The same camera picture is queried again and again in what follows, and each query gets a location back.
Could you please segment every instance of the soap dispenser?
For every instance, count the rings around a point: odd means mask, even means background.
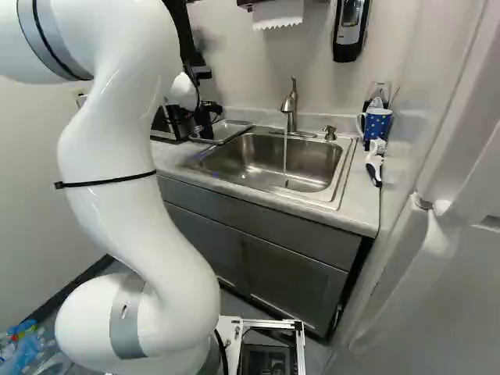
[[[368,26],[370,0],[337,0],[333,31],[334,61],[350,63],[363,50]]]

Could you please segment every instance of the blue mug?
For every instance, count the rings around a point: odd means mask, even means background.
[[[365,128],[361,129],[361,119],[365,119]],[[385,141],[388,139],[389,127],[392,120],[392,111],[383,108],[368,108],[366,113],[358,115],[356,126],[358,127],[359,134],[363,137],[365,142],[370,139],[381,138]]]

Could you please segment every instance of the paper towel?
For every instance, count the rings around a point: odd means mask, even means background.
[[[253,5],[253,30],[294,26],[304,18],[304,0],[270,0]]]

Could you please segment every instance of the faucet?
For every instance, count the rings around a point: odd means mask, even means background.
[[[336,127],[332,127],[331,125],[326,125],[323,131],[327,132],[325,134],[325,141],[332,142],[337,140],[337,135],[335,134],[335,132],[337,131]]]
[[[317,135],[314,133],[308,133],[306,131],[297,130],[297,105],[298,105],[298,93],[297,93],[297,80],[294,76],[291,76],[292,89],[290,94],[288,94],[283,103],[281,103],[280,111],[288,115],[287,120],[287,132],[290,135],[303,138],[316,138]]]
[[[297,104],[298,104],[298,93],[297,93],[297,80],[294,76],[291,76],[292,89],[290,94],[288,94],[283,103],[281,103],[281,112],[288,114],[287,131],[288,133],[295,133],[297,131]]]

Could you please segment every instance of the silver band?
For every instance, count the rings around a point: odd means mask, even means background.
[[[145,286],[136,273],[132,273],[120,286],[112,302],[109,317],[109,338],[115,354],[121,359],[144,358],[138,335],[138,313]]]
[[[51,0],[17,0],[17,16],[31,49],[55,74],[66,80],[92,80],[61,38]]]

